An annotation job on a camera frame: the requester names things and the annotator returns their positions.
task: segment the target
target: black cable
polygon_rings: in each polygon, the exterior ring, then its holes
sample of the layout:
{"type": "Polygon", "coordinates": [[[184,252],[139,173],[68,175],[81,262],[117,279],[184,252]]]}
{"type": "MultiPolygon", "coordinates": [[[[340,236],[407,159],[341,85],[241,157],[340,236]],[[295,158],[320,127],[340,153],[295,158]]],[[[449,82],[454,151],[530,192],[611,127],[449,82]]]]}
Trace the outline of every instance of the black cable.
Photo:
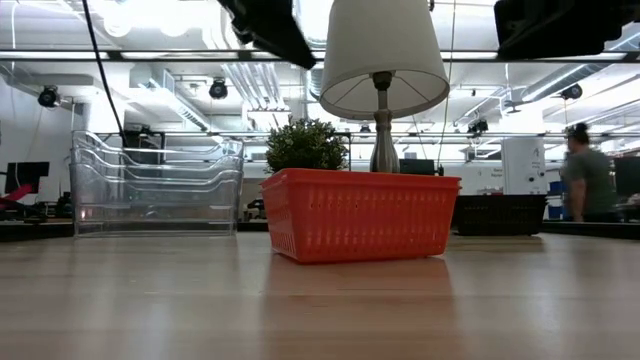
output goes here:
{"type": "Polygon", "coordinates": [[[105,94],[107,94],[107,99],[109,99],[109,105],[111,105],[113,116],[115,117],[116,123],[118,124],[118,132],[120,133],[120,137],[122,138],[122,146],[126,148],[127,139],[124,136],[124,129],[122,128],[120,117],[118,116],[118,110],[116,110],[116,105],[113,102],[113,97],[111,97],[111,89],[109,88],[109,84],[107,83],[107,75],[104,71],[104,66],[102,65],[102,58],[100,57],[100,50],[98,49],[96,34],[93,31],[93,22],[91,21],[91,13],[89,12],[89,4],[87,3],[87,0],[82,0],[82,7],[84,8],[84,18],[87,20],[87,28],[89,29],[89,36],[91,37],[93,52],[96,54],[96,63],[98,63],[98,69],[100,70],[102,86],[104,86],[104,92],[105,94]]]}

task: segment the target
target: lamp base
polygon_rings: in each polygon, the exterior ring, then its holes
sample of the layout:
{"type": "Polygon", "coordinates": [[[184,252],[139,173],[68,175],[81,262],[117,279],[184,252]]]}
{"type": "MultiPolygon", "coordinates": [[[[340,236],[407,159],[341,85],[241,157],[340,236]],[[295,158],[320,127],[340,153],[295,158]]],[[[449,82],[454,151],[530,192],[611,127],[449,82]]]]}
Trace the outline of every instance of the lamp base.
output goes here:
{"type": "Polygon", "coordinates": [[[378,110],[376,119],[376,145],[371,156],[371,172],[399,173],[400,160],[391,138],[392,114],[389,110],[378,110]]]}

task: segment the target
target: gray t-shirt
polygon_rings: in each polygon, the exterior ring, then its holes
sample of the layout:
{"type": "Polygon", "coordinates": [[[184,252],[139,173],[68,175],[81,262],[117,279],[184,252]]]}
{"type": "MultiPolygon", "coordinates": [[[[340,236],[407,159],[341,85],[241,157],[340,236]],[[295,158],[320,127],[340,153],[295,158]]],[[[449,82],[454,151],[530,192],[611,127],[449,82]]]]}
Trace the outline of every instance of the gray t-shirt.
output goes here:
{"type": "Polygon", "coordinates": [[[599,151],[589,149],[569,156],[564,173],[569,187],[571,182],[581,179],[587,184],[584,214],[606,214],[613,211],[616,194],[609,171],[609,159],[599,151]]]}

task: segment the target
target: lamp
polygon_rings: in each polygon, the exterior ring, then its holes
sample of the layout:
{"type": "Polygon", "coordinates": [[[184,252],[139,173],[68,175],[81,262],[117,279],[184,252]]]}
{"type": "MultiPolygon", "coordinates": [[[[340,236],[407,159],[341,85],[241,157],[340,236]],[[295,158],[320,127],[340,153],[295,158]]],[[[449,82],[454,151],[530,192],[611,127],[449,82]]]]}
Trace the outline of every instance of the lamp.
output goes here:
{"type": "Polygon", "coordinates": [[[448,94],[428,1],[334,1],[320,104],[341,118],[375,119],[371,171],[400,172],[392,116],[426,111],[448,94]]]}

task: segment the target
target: black tray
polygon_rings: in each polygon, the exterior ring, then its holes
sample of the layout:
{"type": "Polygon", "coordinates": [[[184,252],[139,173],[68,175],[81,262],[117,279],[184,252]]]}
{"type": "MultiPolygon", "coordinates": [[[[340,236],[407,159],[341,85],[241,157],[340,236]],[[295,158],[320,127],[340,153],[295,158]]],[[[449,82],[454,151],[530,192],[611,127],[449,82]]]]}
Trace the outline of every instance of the black tray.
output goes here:
{"type": "Polygon", "coordinates": [[[546,206],[546,195],[458,196],[453,226],[463,236],[534,235],[546,206]]]}

